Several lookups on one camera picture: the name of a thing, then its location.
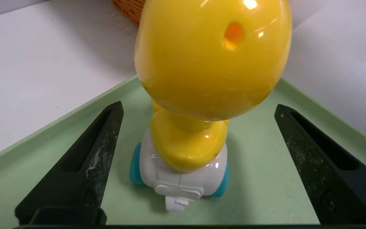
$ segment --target toy duck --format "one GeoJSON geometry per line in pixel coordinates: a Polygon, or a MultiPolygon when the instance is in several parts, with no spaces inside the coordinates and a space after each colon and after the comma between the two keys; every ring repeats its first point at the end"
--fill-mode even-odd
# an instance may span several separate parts
{"type": "Polygon", "coordinates": [[[228,121],[279,81],[291,20],[286,0],[146,1],[135,67],[154,113],[132,156],[132,183],[164,195],[170,211],[222,197],[228,121]]]}

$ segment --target wicker basket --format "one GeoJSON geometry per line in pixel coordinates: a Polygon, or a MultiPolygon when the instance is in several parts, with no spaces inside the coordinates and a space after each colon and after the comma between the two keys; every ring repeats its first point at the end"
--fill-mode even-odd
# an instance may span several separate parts
{"type": "Polygon", "coordinates": [[[123,13],[136,27],[139,27],[142,8],[146,0],[112,0],[114,6],[123,13]]]}

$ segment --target green tray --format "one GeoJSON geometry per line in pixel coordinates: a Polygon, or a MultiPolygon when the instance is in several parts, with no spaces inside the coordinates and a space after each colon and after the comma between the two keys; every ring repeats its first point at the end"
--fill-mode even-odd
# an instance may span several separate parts
{"type": "Polygon", "coordinates": [[[166,212],[163,196],[129,181],[134,147],[148,128],[151,99],[136,77],[0,152],[0,228],[18,222],[16,205],[60,159],[103,108],[122,101],[122,121],[102,208],[110,224],[317,224],[274,113],[299,111],[366,164],[366,138],[285,81],[254,110],[228,125],[230,180],[222,198],[203,198],[185,212],[166,212]]]}

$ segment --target white plastic base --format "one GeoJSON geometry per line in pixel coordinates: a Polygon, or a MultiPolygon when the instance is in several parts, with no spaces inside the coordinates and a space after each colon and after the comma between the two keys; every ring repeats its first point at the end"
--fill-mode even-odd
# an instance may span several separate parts
{"type": "Polygon", "coordinates": [[[155,192],[166,196],[168,211],[184,211],[190,201],[215,193],[227,166],[227,146],[224,144],[217,157],[208,165],[189,173],[172,170],[154,149],[151,130],[142,141],[139,170],[142,180],[155,192]]]}

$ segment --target blue wheel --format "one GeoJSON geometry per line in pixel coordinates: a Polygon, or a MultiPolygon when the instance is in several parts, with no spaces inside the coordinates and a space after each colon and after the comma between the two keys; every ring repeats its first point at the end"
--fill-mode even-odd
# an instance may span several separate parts
{"type": "Polygon", "coordinates": [[[228,186],[228,176],[229,176],[229,173],[230,173],[229,168],[230,168],[230,164],[227,162],[227,167],[225,167],[225,173],[224,173],[224,177],[222,178],[221,184],[217,188],[215,193],[211,194],[211,197],[222,197],[222,195],[224,195],[224,192],[225,192],[225,190],[227,189],[227,186],[228,186]]]}
{"type": "Polygon", "coordinates": [[[139,171],[139,154],[141,153],[141,143],[136,145],[132,155],[131,166],[129,167],[129,179],[132,184],[143,185],[145,184],[139,171]]]}

